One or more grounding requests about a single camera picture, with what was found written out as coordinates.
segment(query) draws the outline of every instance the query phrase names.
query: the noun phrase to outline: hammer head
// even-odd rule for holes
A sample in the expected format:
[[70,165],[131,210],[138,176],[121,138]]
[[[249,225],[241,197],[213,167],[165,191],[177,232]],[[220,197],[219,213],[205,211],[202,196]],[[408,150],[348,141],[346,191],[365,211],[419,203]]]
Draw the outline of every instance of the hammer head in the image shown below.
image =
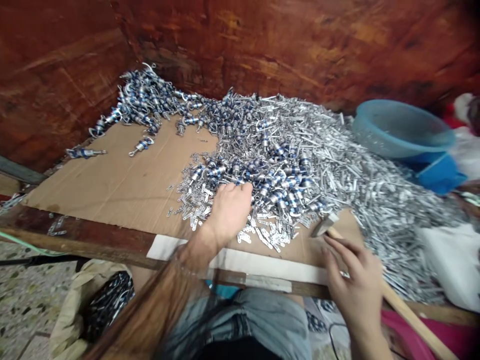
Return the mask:
[[337,214],[334,214],[334,213],[329,214],[326,218],[324,218],[322,221],[320,221],[317,226],[315,226],[315,228],[311,232],[310,237],[311,238],[318,238],[318,237],[322,236],[338,220],[340,220],[340,218],[337,216]]

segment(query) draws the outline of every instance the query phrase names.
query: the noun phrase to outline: workbench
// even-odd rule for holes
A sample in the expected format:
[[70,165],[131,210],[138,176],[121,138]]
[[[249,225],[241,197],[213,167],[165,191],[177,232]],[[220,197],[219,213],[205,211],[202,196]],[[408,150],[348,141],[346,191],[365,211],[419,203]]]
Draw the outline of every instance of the workbench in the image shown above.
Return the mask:
[[[46,234],[52,222],[61,215],[55,214],[50,218],[49,214],[48,211],[18,204],[0,216],[0,230],[51,251],[148,269],[160,269],[165,264],[164,261],[146,257],[155,238],[152,233],[68,217],[61,228],[67,233],[52,237]],[[241,286],[245,283],[245,274],[220,270],[218,280],[224,284]],[[326,286],[297,281],[292,281],[291,284],[295,295],[330,299]],[[453,305],[425,305],[412,301],[406,303],[420,317],[473,327],[480,324],[479,315]]]

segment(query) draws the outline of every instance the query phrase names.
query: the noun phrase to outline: person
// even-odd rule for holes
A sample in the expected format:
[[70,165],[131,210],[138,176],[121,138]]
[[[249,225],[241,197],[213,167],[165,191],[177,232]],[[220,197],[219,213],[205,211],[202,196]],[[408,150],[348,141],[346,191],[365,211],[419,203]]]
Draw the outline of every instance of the person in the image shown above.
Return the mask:
[[[300,297],[247,288],[226,300],[209,295],[200,280],[245,226],[252,189],[250,183],[219,187],[210,217],[163,269],[135,284],[141,289],[85,359],[312,358]],[[322,250],[352,358],[392,359],[381,331],[380,260],[347,240],[325,236],[325,242],[348,267],[349,277],[342,276],[332,250]]]

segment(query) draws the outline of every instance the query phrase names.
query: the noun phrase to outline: hand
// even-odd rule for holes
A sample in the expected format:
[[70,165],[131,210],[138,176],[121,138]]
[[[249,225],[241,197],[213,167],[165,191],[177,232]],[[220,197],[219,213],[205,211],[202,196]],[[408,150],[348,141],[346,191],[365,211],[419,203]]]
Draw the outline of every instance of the hand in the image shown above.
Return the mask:
[[381,332],[382,262],[368,249],[348,240],[324,238],[348,267],[350,278],[340,274],[339,264],[332,252],[322,249],[328,272],[328,289],[350,335]]
[[210,217],[202,227],[209,227],[220,248],[225,247],[236,237],[247,223],[247,216],[251,210],[252,190],[253,186],[249,182],[239,186],[230,182],[218,188]]

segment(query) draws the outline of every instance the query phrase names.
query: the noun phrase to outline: white paper strip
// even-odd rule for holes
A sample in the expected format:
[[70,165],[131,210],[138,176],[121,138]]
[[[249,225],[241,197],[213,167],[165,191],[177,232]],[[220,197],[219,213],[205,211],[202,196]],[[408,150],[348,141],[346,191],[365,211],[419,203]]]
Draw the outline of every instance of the white paper strip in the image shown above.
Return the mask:
[[[151,259],[168,260],[175,248],[186,242],[185,239],[157,235],[146,256]],[[322,267],[228,248],[222,249],[210,262],[210,268],[302,283],[327,284],[327,270]]]

